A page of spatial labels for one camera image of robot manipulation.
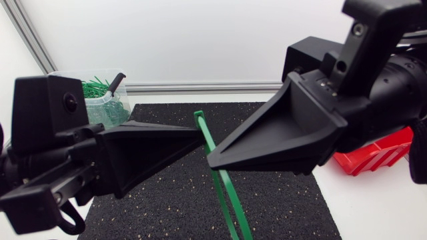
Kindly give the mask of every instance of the green cable tie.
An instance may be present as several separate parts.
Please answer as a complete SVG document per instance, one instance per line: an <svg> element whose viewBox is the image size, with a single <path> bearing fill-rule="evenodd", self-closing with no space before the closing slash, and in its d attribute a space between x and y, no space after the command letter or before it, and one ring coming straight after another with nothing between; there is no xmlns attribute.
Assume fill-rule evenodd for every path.
<svg viewBox="0 0 427 240"><path fill-rule="evenodd" d="M205 144L205 152L206 155L211 153L215 149L215 142L212 138L209 129L207 128L205 116L203 114L203 111L196 111L194 113L195 118L195 124L197 125L197 128L201 129L203 132L203 135L205 136L206 144ZM219 170L214 171L211 169L211 174L213 177L213 184L215 185L216 192L218 194L218 198L220 200L220 205L222 208L222 212L224 213L224 217L226 218L226 223L228 226L228 229L230 230L230 233L232 234L232 239L239 239L236 229L234 228L232 218L230 216L230 212L228 211L228 207L226 204L226 200L224 197L224 194L221 189L220 180L218 179L218 172L220 173L220 176L222 178L222 181L224 182L224 186L226 187L226 191L228 194L228 197L230 198L230 201L232 202L232 206L234 208L234 212L236 213L236 217L238 219L240 229L242 231L243 237L245 240L252 240L252 234L249 228L248 221L246 220L245 213L242 208L242 204L240 203L238 194L236 193L236 190L234 189L232 180L230 179L230 176L228 175L226 170Z"/></svg>

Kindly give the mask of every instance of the screw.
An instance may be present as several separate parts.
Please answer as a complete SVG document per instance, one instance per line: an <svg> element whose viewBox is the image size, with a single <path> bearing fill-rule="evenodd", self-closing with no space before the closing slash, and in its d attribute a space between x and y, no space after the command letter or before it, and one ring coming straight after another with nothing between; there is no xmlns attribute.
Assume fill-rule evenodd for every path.
<svg viewBox="0 0 427 240"><path fill-rule="evenodd" d="M74 113L75 110L77 110L77 99L72 95L71 93L64 94L64 105L65 109L70 112Z"/></svg>
<svg viewBox="0 0 427 240"><path fill-rule="evenodd" d="M60 193L54 193L53 198L55 199L56 203L60 203L62 199L62 195Z"/></svg>
<svg viewBox="0 0 427 240"><path fill-rule="evenodd" d="M362 36L364 31L365 31L365 26L363 26L363 24L361 24L361 23L355 24L353 26L353 29L352 29L353 35L355 35L357 37Z"/></svg>

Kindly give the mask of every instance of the red storage bin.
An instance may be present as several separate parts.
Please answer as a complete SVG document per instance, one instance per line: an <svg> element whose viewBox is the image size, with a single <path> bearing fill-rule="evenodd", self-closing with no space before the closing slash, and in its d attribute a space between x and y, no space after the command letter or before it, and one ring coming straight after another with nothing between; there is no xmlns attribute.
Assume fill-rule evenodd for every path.
<svg viewBox="0 0 427 240"><path fill-rule="evenodd" d="M334 158L347 174L353 176L385 165L391 167L409 152L412 136L411 128L406 127L351 153L335 153Z"/></svg>

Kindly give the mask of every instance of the speckled black mat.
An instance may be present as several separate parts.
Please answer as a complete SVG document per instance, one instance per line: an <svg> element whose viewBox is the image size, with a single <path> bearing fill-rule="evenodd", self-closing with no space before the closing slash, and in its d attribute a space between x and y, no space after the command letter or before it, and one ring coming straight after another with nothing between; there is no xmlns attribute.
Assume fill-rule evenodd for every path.
<svg viewBox="0 0 427 240"><path fill-rule="evenodd" d="M136 105L131 119L193 127L193 112L203 110L218 144L261 104ZM340 239L312 175L230 172L230 177L254 239ZM86 224L79 240L231 239L201 147L124 199L96 197Z"/></svg>

